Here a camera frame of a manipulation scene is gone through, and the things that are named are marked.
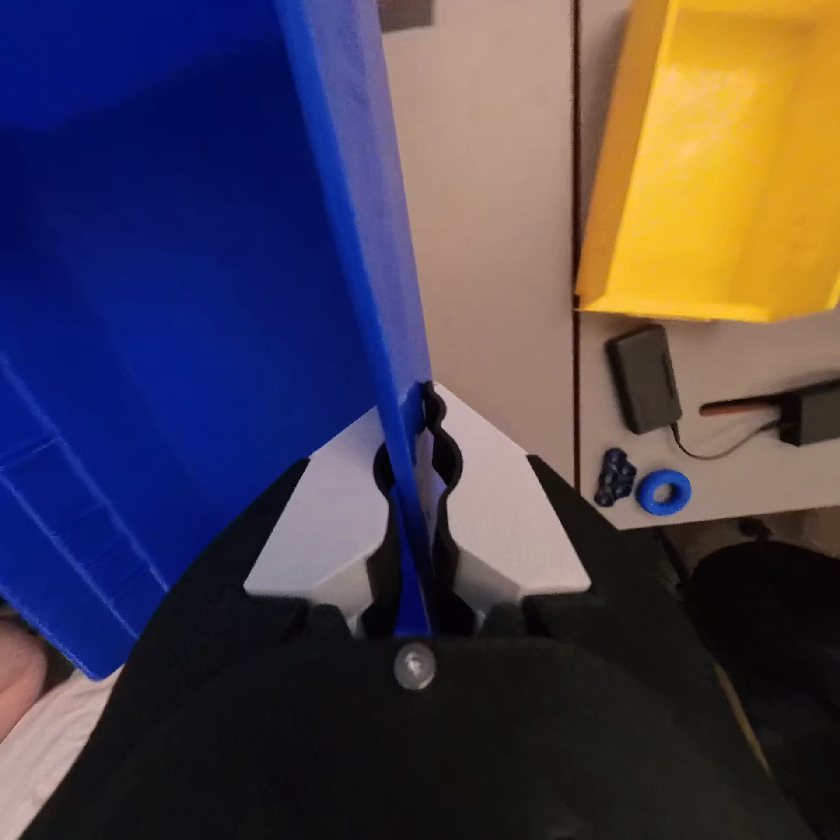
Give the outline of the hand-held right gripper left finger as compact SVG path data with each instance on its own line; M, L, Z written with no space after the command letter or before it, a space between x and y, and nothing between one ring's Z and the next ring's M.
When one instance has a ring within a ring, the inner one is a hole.
M310 456L245 591L334 606L356 634L392 636L403 593L393 483L373 407Z

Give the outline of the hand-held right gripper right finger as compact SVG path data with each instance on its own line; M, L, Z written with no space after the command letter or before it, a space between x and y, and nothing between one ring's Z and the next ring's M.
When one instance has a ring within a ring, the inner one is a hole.
M432 546L437 630L468 636L495 607L588 592L590 575L526 451L441 384L427 382L423 402L443 483Z

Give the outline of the blue plastic bin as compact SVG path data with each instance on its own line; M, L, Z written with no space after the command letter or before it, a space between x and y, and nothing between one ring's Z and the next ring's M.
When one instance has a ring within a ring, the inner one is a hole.
M382 36L433 11L2 2L2 596L90 678L369 410L428 570L431 365Z

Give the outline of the person's left forearm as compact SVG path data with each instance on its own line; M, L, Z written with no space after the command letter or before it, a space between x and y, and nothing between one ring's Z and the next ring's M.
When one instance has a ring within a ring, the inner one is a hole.
M14 621L1 620L1 741L42 696L49 661L45 643Z

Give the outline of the black adapter box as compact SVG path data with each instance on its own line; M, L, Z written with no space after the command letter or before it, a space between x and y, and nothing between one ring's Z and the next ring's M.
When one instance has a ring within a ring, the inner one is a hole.
M804 447L839 438L839 380L806 385L780 397L780 441Z

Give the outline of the small dark blue object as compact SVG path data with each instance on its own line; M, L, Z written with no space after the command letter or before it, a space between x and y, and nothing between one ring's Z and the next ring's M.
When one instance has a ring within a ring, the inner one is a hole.
M611 508L634 491L637 467L621 448L609 448L602 457L593 501L599 508Z

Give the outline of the thin dark rod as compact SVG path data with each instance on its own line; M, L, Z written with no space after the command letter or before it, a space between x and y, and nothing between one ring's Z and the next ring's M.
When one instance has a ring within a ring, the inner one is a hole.
M704 403L699 408L701 417L719 417L758 411L779 412L784 398L779 394L753 395L731 400Z

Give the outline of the person's white clothing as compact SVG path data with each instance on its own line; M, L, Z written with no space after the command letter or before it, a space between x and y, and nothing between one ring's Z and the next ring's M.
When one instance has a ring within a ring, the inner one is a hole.
M1 838L20 838L87 744L123 668L75 670L24 714L1 744Z

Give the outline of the yellow plastic bin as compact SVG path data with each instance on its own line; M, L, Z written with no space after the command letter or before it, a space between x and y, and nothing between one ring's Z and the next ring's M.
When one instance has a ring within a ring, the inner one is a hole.
M839 2L634 2L580 310L777 322L839 285Z

